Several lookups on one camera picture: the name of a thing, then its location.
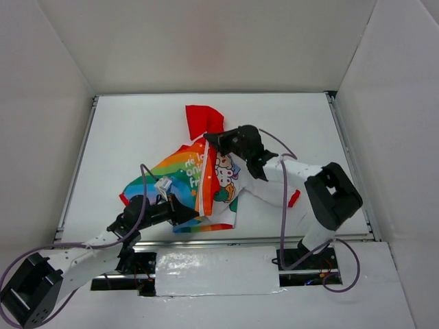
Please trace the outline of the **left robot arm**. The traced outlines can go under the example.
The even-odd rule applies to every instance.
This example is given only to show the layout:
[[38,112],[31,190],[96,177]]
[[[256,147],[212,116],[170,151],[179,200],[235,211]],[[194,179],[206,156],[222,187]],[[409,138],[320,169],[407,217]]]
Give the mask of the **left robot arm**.
[[1,278],[1,316],[15,328],[46,324],[59,312],[57,303],[68,301],[88,281],[113,270],[129,272],[142,230],[166,221],[178,226],[198,215],[174,194],[155,204],[134,196],[115,221],[91,240],[48,245],[48,256],[38,247],[13,261],[16,271],[9,279]]

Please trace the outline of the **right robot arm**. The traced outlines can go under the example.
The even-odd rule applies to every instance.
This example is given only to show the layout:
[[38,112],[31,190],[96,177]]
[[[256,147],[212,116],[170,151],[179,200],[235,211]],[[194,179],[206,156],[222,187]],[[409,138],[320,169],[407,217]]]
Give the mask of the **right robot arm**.
[[291,149],[275,154],[263,145],[262,133],[253,125],[242,125],[204,137],[220,155],[237,160],[241,189],[282,208],[282,239],[286,236],[287,207],[301,197],[308,199],[315,221],[300,240],[298,259],[303,267],[314,268],[322,260],[321,250],[362,207],[363,200],[338,163],[299,162]]

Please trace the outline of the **rainbow and white hooded jacket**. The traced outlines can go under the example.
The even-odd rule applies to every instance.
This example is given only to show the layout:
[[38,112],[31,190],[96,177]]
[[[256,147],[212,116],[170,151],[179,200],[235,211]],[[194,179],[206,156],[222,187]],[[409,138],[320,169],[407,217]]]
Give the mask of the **rainbow and white hooded jacket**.
[[224,130],[224,116],[210,106],[185,107],[190,141],[166,157],[145,178],[129,183],[119,198],[127,205],[136,195],[147,195],[154,203],[158,196],[157,179],[172,180],[170,193],[183,205],[199,212],[199,217],[174,227],[175,233],[209,232],[235,227],[238,195],[246,190],[277,207],[294,207],[300,197],[298,188],[284,186],[283,181],[264,182],[254,179],[245,162],[229,154],[216,152],[203,137],[205,133]]

